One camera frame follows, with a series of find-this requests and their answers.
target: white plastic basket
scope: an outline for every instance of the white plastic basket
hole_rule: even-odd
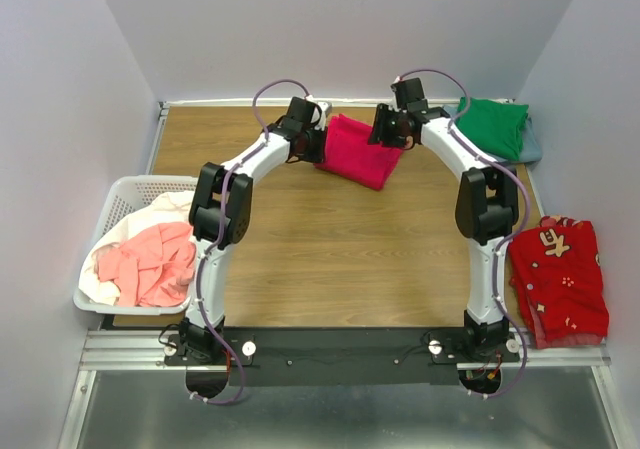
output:
[[[91,238],[91,247],[127,214],[148,206],[165,192],[193,191],[197,182],[197,178],[188,176],[131,176],[118,179],[111,186],[100,213],[100,219]],[[182,304],[171,307],[120,307],[93,302],[79,288],[76,288],[73,294],[73,302],[83,311],[131,316],[177,314],[187,308],[189,299],[187,297]]]

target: green cloth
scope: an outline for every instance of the green cloth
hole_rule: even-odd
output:
[[[463,97],[458,111],[462,111],[465,104]],[[528,110],[526,104],[501,104],[472,97],[469,111],[456,121],[456,125],[484,152],[517,161],[522,151],[522,131]]]

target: white wall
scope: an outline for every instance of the white wall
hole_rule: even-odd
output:
[[[519,99],[544,151],[533,175],[545,210],[595,224],[613,372],[640,431],[638,14],[640,0],[574,0]]]
[[[514,97],[571,2],[106,1],[163,100],[249,97],[284,76],[316,96],[389,97],[399,72],[424,65],[478,97]],[[459,95],[437,77],[425,87]]]
[[[89,319],[72,288],[155,98],[104,0],[0,0],[0,447],[56,447]]]

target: pink cloth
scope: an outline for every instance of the pink cloth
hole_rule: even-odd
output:
[[[178,305],[194,275],[191,233],[184,222],[151,226],[102,256],[98,278],[118,286],[118,306]]]
[[[318,169],[333,172],[379,191],[404,152],[395,147],[369,145],[371,126],[342,114],[329,121],[326,161]]]

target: wooden tabletop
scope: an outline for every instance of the wooden tabletop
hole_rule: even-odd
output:
[[[284,108],[261,112],[270,122]],[[374,117],[371,108],[338,113],[369,124]],[[248,107],[172,107],[153,173],[197,176],[204,163],[239,154],[259,131]],[[540,214],[524,167],[518,175],[534,201],[535,225]],[[420,146],[402,155],[380,192],[311,164],[278,167],[254,188],[251,226],[231,263],[225,323],[461,325],[469,255],[454,221],[457,193],[454,175]],[[506,299],[520,320],[508,284]]]

